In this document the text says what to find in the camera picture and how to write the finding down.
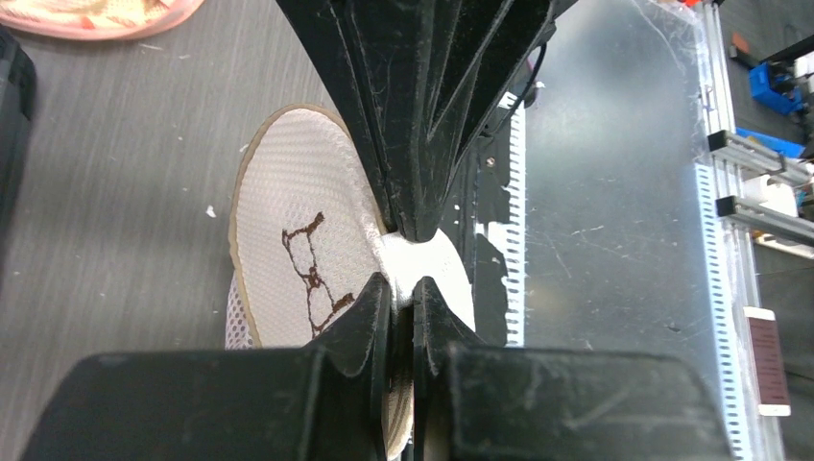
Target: wire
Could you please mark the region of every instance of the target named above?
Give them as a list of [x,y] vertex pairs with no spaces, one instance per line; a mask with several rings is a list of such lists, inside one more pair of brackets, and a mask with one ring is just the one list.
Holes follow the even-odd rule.
[[[543,20],[542,27],[540,28],[542,31],[548,28],[548,26],[551,24],[551,21],[554,20],[554,11],[557,9],[557,1],[558,0],[551,0],[551,3],[548,4],[548,12],[545,13],[545,19]],[[534,86],[535,78],[539,73],[539,69],[542,67],[542,59],[543,57],[545,57],[545,49],[546,49],[545,43],[541,44],[541,46],[539,47],[539,56],[537,56],[535,65],[532,68],[532,75],[529,77],[529,80],[526,82],[526,86],[523,87],[523,90],[520,92],[520,94],[516,95],[517,97],[515,101],[509,107],[509,113],[507,113],[502,119],[500,119],[500,122],[497,124],[496,127],[494,127],[494,130],[490,130],[488,132],[483,131],[482,135],[489,137],[494,136],[495,133],[498,133],[499,131],[503,130],[503,128],[506,126],[506,123],[512,119],[512,116],[515,115],[517,109],[519,109],[520,105],[523,104],[523,100],[525,100],[526,96],[528,96],[529,91],[532,89],[532,86]]]

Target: brown embroidery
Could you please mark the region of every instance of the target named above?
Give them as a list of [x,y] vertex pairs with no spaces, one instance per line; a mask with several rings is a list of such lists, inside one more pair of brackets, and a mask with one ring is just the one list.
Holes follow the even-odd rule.
[[[325,220],[323,213],[320,211],[317,213],[317,216],[314,218],[314,221],[305,226],[304,228],[300,228],[294,230],[293,232],[289,232],[287,230],[282,231],[282,246],[285,247],[285,251],[288,252],[288,256],[291,258],[291,264],[294,266],[294,272],[297,273],[302,282],[305,283],[305,296],[306,301],[308,303],[308,321],[311,323],[311,338],[316,338],[317,335],[323,332],[325,327],[327,327],[328,323],[333,319],[340,310],[344,307],[353,303],[353,294],[347,293],[339,301],[334,301],[333,294],[325,285],[325,281],[320,276],[319,273],[319,266],[317,264],[317,255],[314,254],[314,244],[311,242],[311,234],[320,226]],[[304,234],[304,238],[308,242],[308,249],[311,251],[311,264],[308,268],[308,273],[303,274],[297,268],[297,263],[294,260],[294,254],[291,252],[291,240],[297,237],[300,234]],[[311,295],[314,290],[324,288],[325,293],[328,296],[328,299],[331,302],[331,313],[328,314],[328,317],[321,323],[317,323],[314,321],[314,316],[311,311]]]

